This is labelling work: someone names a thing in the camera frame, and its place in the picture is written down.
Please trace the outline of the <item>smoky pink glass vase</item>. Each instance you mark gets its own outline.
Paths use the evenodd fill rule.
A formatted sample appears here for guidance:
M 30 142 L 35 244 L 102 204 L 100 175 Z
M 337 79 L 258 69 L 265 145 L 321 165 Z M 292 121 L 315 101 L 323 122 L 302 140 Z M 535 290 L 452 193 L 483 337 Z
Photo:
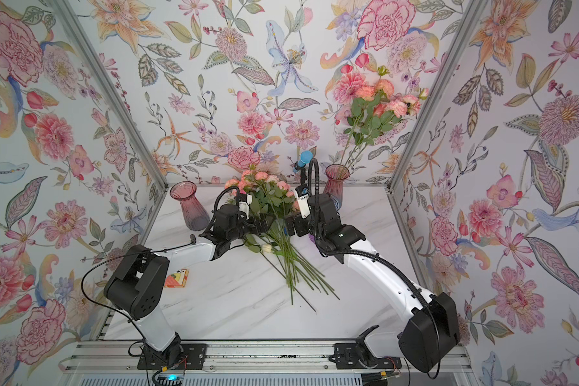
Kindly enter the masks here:
M 170 197 L 181 207 L 186 227 L 197 232 L 207 228 L 210 216 L 196 198 L 196 192 L 197 185 L 191 181 L 177 183 L 170 189 Z

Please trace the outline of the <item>single red pink rose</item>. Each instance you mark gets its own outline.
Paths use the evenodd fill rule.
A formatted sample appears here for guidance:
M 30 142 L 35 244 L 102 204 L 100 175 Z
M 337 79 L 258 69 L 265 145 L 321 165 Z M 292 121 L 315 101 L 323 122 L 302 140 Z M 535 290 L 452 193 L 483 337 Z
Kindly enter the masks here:
M 341 159 L 347 169 L 352 169 L 366 148 L 373 146 L 384 134 L 382 130 L 384 113 L 384 105 L 376 101 L 365 101 L 362 98 L 353 101 L 347 118 L 349 127 L 344 130 L 347 141 Z

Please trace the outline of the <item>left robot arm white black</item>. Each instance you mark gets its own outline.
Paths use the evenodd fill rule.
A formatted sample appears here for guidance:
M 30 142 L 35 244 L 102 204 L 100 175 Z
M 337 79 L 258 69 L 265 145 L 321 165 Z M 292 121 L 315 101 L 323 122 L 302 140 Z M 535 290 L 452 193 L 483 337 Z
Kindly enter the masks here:
M 157 353 L 180 344 L 159 303 L 167 278 L 193 265 L 213 262 L 228 252 L 234 241 L 268 232 L 276 217 L 249 215 L 246 204 L 224 204 L 199 236 L 178 248 L 154 252 L 132 247 L 109 279 L 104 296 L 136 326 L 147 347 Z

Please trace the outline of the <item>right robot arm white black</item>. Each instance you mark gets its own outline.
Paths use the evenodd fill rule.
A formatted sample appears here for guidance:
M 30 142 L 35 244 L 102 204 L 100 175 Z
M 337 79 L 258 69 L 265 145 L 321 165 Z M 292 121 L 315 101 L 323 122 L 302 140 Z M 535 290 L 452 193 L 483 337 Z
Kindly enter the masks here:
M 382 331 L 371 326 L 355 340 L 360 362 L 371 367 L 387 357 L 404 359 L 416 370 L 439 372 L 443 358 L 460 343 L 455 301 L 418 286 L 393 263 L 381 257 L 368 238 L 342 222 L 333 199 L 296 191 L 299 213 L 287 219 L 289 233 L 310 234 L 323 257 L 335 257 L 355 271 L 389 302 L 402 325 Z

